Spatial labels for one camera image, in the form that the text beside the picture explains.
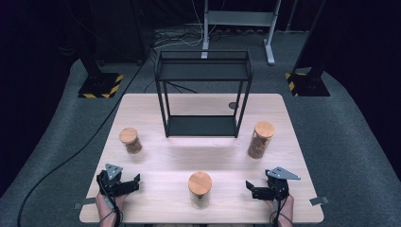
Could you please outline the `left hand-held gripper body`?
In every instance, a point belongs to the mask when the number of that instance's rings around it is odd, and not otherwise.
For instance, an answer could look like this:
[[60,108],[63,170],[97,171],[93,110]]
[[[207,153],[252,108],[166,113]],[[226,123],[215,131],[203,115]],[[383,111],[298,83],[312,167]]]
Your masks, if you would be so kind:
[[99,192],[110,197],[119,197],[130,193],[129,186],[121,182],[122,167],[106,164],[96,176]]

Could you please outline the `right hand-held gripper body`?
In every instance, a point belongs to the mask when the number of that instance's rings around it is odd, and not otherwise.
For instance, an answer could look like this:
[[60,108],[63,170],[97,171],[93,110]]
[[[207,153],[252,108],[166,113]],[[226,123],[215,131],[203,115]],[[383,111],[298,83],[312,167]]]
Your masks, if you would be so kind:
[[280,166],[271,170],[267,169],[265,173],[268,177],[268,201],[281,201],[287,198],[289,196],[288,180],[300,180],[299,176]]

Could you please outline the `small glass jar wooden lid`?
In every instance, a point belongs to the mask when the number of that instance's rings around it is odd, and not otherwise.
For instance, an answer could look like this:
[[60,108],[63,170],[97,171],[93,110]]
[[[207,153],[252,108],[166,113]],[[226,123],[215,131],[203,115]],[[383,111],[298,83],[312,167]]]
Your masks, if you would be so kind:
[[119,133],[119,140],[128,153],[138,153],[142,149],[139,134],[135,128],[125,128]]

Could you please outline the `medium glass jar wooden lid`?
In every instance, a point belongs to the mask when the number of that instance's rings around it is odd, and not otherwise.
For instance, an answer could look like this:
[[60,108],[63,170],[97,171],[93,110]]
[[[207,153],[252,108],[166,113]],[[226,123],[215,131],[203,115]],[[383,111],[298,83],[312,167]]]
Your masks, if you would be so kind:
[[208,206],[212,185],[212,178],[206,172],[197,171],[189,177],[190,200],[196,208],[204,209]]

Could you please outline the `tall glass jar wooden lid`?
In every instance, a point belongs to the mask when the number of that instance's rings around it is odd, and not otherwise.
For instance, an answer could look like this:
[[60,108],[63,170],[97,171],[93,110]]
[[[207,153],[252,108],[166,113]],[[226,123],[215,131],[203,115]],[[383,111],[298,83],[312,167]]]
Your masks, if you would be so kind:
[[255,124],[253,135],[248,148],[248,155],[253,159],[261,159],[275,134],[275,128],[268,121],[259,121]]

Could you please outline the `black metal shelf rack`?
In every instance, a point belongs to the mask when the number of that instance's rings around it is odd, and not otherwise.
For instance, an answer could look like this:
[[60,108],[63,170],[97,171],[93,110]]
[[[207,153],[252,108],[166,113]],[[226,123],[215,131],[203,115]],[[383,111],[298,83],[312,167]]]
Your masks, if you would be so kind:
[[154,79],[165,135],[238,137],[253,81],[250,52],[209,49],[203,59],[201,51],[156,55]]

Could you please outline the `person's left hand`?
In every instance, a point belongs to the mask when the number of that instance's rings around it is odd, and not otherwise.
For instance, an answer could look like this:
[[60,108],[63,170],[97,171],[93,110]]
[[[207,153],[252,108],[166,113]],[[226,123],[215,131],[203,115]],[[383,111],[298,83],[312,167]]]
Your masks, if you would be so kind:
[[109,199],[107,196],[98,193],[96,195],[96,207],[99,212],[110,212],[115,206],[119,209],[122,208],[125,199],[128,194],[114,197]]

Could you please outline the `person's right hand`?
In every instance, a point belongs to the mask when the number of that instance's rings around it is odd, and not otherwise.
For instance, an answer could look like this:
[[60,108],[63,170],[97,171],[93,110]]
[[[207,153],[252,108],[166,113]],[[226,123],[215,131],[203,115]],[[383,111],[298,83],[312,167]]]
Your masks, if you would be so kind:
[[276,208],[279,208],[281,213],[292,213],[293,212],[293,205],[294,205],[294,198],[289,195],[287,198],[281,200],[280,202],[274,201],[266,201],[269,209],[273,212]]

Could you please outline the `black stand with striped base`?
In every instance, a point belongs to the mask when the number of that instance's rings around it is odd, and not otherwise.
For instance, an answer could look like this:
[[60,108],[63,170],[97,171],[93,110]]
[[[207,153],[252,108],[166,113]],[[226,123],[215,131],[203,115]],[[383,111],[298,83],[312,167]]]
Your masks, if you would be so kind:
[[293,67],[286,73],[289,90],[293,96],[330,96],[322,74],[326,59],[326,45],[319,43],[317,29],[327,0],[322,0],[311,30]]
[[78,95],[86,98],[109,98],[113,97],[118,90],[119,84],[123,78],[118,73],[104,73],[102,72],[90,50],[90,46],[85,41],[82,34],[82,29],[85,25],[79,20],[77,24],[77,39],[79,57],[87,72],[87,78],[83,82],[78,91]]

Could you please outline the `dark cabinet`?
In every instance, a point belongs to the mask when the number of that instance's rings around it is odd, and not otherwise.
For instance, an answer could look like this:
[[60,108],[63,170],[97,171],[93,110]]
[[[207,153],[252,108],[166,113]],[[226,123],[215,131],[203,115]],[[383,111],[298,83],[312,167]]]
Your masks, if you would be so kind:
[[137,63],[146,59],[138,0],[91,0],[95,56],[104,63]]

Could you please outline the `grey metal stand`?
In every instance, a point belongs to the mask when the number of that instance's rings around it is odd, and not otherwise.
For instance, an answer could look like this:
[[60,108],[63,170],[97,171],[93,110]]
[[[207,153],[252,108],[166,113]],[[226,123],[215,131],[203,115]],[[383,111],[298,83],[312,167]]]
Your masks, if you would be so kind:
[[203,11],[203,43],[200,56],[208,58],[209,49],[209,26],[258,26],[269,29],[268,37],[263,41],[268,65],[275,65],[271,42],[279,15],[282,0],[274,0],[272,12],[254,11],[226,11],[210,10],[209,0],[204,0]]

